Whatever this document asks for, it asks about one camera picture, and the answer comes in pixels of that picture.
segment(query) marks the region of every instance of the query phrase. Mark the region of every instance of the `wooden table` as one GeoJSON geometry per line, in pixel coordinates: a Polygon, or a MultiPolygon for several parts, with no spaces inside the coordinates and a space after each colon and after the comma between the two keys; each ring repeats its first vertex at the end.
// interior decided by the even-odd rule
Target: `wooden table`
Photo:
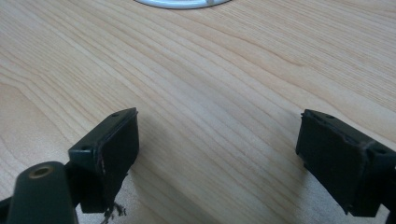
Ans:
{"type": "Polygon", "coordinates": [[[1,199],[137,107],[128,216],[112,223],[385,222],[383,207],[345,216],[294,149],[305,108],[396,148],[394,0],[1,0],[0,45],[1,199]]]}

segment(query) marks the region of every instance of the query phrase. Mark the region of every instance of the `screw hole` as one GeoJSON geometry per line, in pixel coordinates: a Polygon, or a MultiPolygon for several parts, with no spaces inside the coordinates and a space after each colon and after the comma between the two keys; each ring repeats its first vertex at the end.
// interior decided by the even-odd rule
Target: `screw hole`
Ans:
{"type": "Polygon", "coordinates": [[[89,150],[89,149],[91,149],[90,146],[83,146],[83,147],[81,148],[81,150],[84,150],[84,151],[89,150]]]}
{"type": "Polygon", "coordinates": [[[375,151],[380,153],[380,154],[386,154],[387,153],[387,151],[384,150],[384,149],[376,149],[375,151]]]}
{"type": "Polygon", "coordinates": [[[38,178],[44,177],[46,175],[49,175],[52,171],[53,171],[53,168],[51,166],[42,166],[42,167],[39,167],[39,168],[33,170],[29,174],[29,177],[31,179],[38,179],[38,178]]]}

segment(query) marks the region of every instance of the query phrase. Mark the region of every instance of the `black plastic part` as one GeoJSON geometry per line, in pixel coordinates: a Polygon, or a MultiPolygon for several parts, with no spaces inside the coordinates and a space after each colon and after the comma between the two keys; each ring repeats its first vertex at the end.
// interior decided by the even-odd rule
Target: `black plastic part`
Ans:
{"type": "Polygon", "coordinates": [[[66,170],[73,203],[84,213],[113,210],[122,181],[139,151],[136,108],[108,116],[69,149],[66,170]]]}
{"type": "Polygon", "coordinates": [[[302,120],[296,152],[304,166],[346,213],[374,217],[394,190],[396,153],[333,116],[305,110],[302,120]]]}
{"type": "Polygon", "coordinates": [[[0,202],[0,224],[7,222],[9,206],[11,205],[11,197],[0,202]]]}
{"type": "Polygon", "coordinates": [[[60,162],[40,163],[18,176],[7,223],[78,223],[60,162]]]}

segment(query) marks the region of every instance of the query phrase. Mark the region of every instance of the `light wood surface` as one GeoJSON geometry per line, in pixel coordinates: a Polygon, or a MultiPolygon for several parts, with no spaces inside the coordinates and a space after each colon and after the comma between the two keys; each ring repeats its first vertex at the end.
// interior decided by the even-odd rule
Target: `light wood surface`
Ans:
{"type": "Polygon", "coordinates": [[[0,198],[137,107],[112,223],[384,223],[345,216],[294,149],[305,108],[396,149],[395,71],[394,0],[0,0],[0,198]]]}

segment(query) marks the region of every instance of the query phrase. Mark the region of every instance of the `white plate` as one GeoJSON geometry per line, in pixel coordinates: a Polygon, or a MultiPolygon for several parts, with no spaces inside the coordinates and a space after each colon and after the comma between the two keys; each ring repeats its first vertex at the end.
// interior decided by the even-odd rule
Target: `white plate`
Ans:
{"type": "Polygon", "coordinates": [[[230,0],[135,0],[152,7],[189,9],[198,7],[212,7],[230,0]]]}

